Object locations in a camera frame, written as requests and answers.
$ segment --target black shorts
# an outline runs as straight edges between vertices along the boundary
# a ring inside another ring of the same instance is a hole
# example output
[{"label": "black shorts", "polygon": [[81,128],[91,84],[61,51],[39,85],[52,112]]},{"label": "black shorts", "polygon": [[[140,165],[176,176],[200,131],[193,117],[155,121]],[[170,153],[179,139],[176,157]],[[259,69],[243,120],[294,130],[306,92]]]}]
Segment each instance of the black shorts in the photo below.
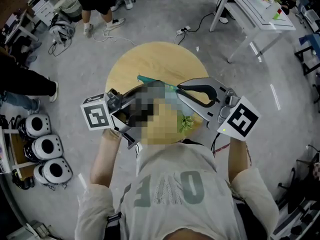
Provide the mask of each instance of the black shorts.
[{"label": "black shorts", "polygon": [[84,11],[97,10],[106,15],[110,7],[116,4],[116,0],[78,0]]}]

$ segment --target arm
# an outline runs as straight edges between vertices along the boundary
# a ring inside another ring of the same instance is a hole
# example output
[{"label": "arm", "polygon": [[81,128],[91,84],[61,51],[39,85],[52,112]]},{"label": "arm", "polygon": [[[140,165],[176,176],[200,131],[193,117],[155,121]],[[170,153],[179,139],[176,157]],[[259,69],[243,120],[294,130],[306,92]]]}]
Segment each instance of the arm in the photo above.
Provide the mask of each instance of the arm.
[{"label": "arm", "polygon": [[91,168],[90,182],[109,188],[121,135],[111,129],[103,131],[98,155]]},{"label": "arm", "polygon": [[230,138],[228,160],[229,182],[232,183],[234,178],[246,169],[248,169],[246,142],[235,138]]},{"label": "arm", "polygon": [[279,209],[259,170],[248,166],[246,142],[231,138],[228,170],[232,188],[245,200],[270,236],[277,226]]},{"label": "arm", "polygon": [[121,136],[111,129],[103,131],[98,155],[91,168],[91,184],[79,204],[75,240],[102,240],[107,218],[115,213],[109,189]]}]

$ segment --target white cabinet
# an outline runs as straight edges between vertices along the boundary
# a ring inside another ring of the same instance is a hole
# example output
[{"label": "white cabinet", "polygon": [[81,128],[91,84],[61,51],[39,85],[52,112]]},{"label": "white cabinet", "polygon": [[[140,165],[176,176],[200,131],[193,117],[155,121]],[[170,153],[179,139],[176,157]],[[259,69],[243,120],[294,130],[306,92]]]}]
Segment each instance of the white cabinet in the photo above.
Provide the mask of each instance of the white cabinet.
[{"label": "white cabinet", "polygon": [[34,14],[47,26],[55,15],[54,6],[59,0],[49,0],[42,5]]}]

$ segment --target gray t-shirt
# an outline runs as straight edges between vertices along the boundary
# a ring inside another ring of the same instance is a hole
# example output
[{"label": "gray t-shirt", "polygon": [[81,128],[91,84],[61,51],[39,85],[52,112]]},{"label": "gray t-shirt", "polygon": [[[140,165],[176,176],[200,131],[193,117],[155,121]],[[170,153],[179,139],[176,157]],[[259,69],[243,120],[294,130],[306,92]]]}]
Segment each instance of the gray t-shirt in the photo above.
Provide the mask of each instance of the gray t-shirt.
[{"label": "gray t-shirt", "polygon": [[[237,175],[232,188],[246,200],[268,235],[279,210],[259,171]],[[214,240],[243,239],[231,190],[216,172],[213,155],[201,145],[176,143],[144,148],[137,177],[124,191],[119,210],[121,239],[162,240],[182,228]],[[113,215],[111,190],[90,185],[80,202],[76,240],[102,240],[107,217]]]}]

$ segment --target white robot part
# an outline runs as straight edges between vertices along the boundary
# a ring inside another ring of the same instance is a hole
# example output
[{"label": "white robot part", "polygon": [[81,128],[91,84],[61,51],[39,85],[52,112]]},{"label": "white robot part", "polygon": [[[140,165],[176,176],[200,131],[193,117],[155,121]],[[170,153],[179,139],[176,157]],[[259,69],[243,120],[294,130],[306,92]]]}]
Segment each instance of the white robot part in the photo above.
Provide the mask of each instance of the white robot part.
[{"label": "white robot part", "polygon": [[48,160],[44,164],[42,174],[53,184],[64,184],[72,178],[72,170],[62,157]]},{"label": "white robot part", "polygon": [[31,138],[38,138],[51,133],[49,116],[46,114],[32,114],[25,120],[25,130]]},{"label": "white robot part", "polygon": [[46,184],[49,184],[49,181],[47,181],[43,176],[43,172],[42,172],[43,168],[44,168],[43,164],[38,164],[33,170],[33,176],[38,182],[46,185]]},{"label": "white robot part", "polygon": [[32,143],[32,151],[40,160],[59,158],[63,155],[63,147],[58,135],[50,134],[37,138]]}]

